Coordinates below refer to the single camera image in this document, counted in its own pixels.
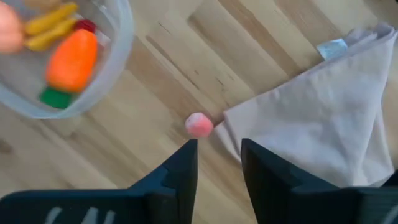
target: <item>clear plastic bowl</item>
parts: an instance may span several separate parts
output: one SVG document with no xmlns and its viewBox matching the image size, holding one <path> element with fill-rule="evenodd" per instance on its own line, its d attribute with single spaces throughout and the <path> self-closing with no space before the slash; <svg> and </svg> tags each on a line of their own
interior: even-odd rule
<svg viewBox="0 0 398 224">
<path fill-rule="evenodd" d="M 23 20 L 36 13 L 26 8 L 23 0 L 5 0 Z M 95 73 L 85 91 L 64 110 L 51 108 L 39 101 L 46 87 L 44 74 L 54 49 L 43 53 L 24 49 L 17 54 L 0 54 L 0 101 L 30 118 L 67 118 L 78 115 L 104 96 L 124 69 L 131 51 L 134 23 L 128 0 L 74 0 L 79 14 L 92 20 L 110 41 L 97 60 Z"/>
</svg>

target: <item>black object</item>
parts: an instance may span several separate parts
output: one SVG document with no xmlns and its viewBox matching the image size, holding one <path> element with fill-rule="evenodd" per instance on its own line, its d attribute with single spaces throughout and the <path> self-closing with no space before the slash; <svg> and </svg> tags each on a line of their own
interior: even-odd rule
<svg viewBox="0 0 398 224">
<path fill-rule="evenodd" d="M 0 223 L 191 223 L 197 177 L 197 140 L 190 140 L 129 189 L 31 190 L 5 196 Z"/>
<path fill-rule="evenodd" d="M 398 223 L 396 173 L 380 188 L 339 189 L 250 139 L 242 141 L 241 159 L 260 224 Z"/>
</svg>

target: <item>pink pom-pom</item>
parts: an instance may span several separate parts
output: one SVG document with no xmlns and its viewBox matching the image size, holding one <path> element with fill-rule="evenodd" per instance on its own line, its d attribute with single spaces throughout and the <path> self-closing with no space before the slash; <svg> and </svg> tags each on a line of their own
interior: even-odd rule
<svg viewBox="0 0 398 224">
<path fill-rule="evenodd" d="M 203 113 L 193 113 L 185 121 L 185 127 L 193 137 L 200 138 L 209 136 L 214 125 Z"/>
</svg>

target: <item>white fabric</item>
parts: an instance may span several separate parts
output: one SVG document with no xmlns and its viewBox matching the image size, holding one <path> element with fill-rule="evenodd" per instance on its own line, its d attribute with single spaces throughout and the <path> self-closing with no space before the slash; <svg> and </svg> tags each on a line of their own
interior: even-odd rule
<svg viewBox="0 0 398 224">
<path fill-rule="evenodd" d="M 354 30 L 348 49 L 228 111 L 215 131 L 240 160 L 242 138 L 339 187 L 382 185 L 394 172 L 381 99 L 396 31 Z"/>
</svg>

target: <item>hardwood floor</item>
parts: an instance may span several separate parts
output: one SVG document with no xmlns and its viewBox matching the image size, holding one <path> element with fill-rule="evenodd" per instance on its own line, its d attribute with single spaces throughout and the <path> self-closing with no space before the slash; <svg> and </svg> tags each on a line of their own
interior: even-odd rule
<svg viewBox="0 0 398 224">
<path fill-rule="evenodd" d="M 85 114 L 31 120 L 0 105 L 0 194 L 123 188 L 190 138 L 183 122 L 222 112 L 321 62 L 315 46 L 378 19 L 393 0 L 131 0 L 136 38 L 126 69 Z M 393 59 L 398 62 L 397 54 Z M 384 97 L 398 154 L 398 63 Z M 199 141 L 194 223 L 255 223 L 240 165 L 214 136 Z"/>
</svg>

